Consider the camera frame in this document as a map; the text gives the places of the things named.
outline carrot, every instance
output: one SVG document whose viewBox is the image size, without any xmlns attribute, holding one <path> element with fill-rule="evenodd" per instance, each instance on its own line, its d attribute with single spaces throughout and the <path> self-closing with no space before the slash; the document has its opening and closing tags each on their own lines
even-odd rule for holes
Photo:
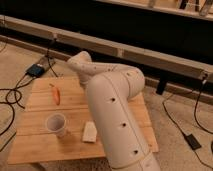
<svg viewBox="0 0 213 171">
<path fill-rule="evenodd" d="M 53 100 L 54 100 L 56 105 L 59 105 L 60 104 L 60 91 L 53 84 L 50 84 L 50 86 L 52 87 Z"/>
</svg>

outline wooden tabletop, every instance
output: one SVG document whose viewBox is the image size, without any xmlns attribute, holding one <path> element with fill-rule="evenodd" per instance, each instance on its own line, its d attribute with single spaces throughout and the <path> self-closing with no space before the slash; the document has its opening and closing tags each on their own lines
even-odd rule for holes
<svg viewBox="0 0 213 171">
<path fill-rule="evenodd" d="M 60 89 L 61 103 L 59 106 L 55 105 L 52 99 L 50 83 Z M 143 96 L 139 94 L 131 99 L 129 105 L 151 150 L 157 152 L 158 145 Z M 47 117 L 54 113 L 62 113 L 67 119 L 68 134 L 60 139 L 50 134 L 45 128 Z M 92 118 L 78 78 L 36 79 L 25 112 L 21 116 L 8 163 L 104 157 L 99 137 L 96 143 L 82 142 L 83 129 L 87 121 L 92 121 Z"/>
</svg>

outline speckled floor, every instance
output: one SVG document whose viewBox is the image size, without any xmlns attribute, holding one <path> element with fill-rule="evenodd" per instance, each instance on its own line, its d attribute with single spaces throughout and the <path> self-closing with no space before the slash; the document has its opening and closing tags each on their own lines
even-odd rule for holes
<svg viewBox="0 0 213 171">
<path fill-rule="evenodd" d="M 36 62 L 42 55 L 32 51 L 28 51 L 19 47 L 8 45 L 6 49 L 0 53 L 0 88 L 13 87 L 19 78 L 23 75 L 26 68 Z M 61 76 L 74 75 L 63 61 L 57 61 L 54 65 L 54 70 Z M 49 71 L 44 77 L 51 77 L 53 74 Z M 29 95 L 31 85 L 22 90 L 24 98 L 22 104 L 26 102 Z M 190 150 L 188 145 L 183 140 L 180 132 L 173 125 L 173 123 L 166 116 L 162 101 L 170 95 L 165 92 L 163 96 L 155 94 L 155 89 L 145 87 L 144 91 L 145 102 L 152 120 L 155 130 L 156 138 L 159 144 L 160 151 L 155 156 L 163 171 L 208 171 L 207 167 L 200 164 L 195 154 Z M 186 134 L 193 133 L 198 141 L 201 143 L 202 148 L 197 150 L 200 158 L 213 165 L 213 155 L 210 150 L 210 143 L 213 136 L 207 134 L 197 128 L 193 119 L 193 108 L 195 101 L 180 96 L 174 96 L 167 102 L 167 107 L 171 115 L 180 124 Z M 17 111 L 16 122 L 18 122 L 19 115 L 23 112 L 22 109 L 15 106 Z M 5 119 L 10 117 L 9 110 L 0 105 L 0 129 L 4 124 Z M 199 119 L 202 124 L 213 130 L 213 106 L 200 103 L 198 109 Z M 16 123 L 8 134 L 11 134 L 16 127 Z M 35 170 L 29 164 L 23 165 L 7 165 L 7 156 L 11 148 L 10 143 L 3 152 L 0 153 L 0 170 L 1 171 L 30 171 Z M 51 171 L 108 171 L 107 160 L 93 159 L 93 160 L 76 160 L 76 161 L 58 161 L 42 163 L 42 165 Z"/>
</svg>

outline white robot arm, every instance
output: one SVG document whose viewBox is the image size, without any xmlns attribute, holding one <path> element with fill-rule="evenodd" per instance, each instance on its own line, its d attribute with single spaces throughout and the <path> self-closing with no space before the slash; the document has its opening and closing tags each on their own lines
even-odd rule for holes
<svg viewBox="0 0 213 171">
<path fill-rule="evenodd" d="M 159 171 L 127 100 L 144 88 L 144 75 L 123 64 L 93 63 L 83 51 L 68 60 L 86 88 L 88 106 L 114 171 Z"/>
</svg>

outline paper cup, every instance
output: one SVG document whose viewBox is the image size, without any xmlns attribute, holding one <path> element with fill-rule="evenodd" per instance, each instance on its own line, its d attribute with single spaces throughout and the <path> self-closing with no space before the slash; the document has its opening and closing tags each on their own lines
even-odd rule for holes
<svg viewBox="0 0 213 171">
<path fill-rule="evenodd" d="M 53 114 L 46 120 L 46 128 L 50 133 L 57 137 L 63 137 L 66 134 L 66 118 L 62 114 Z"/>
</svg>

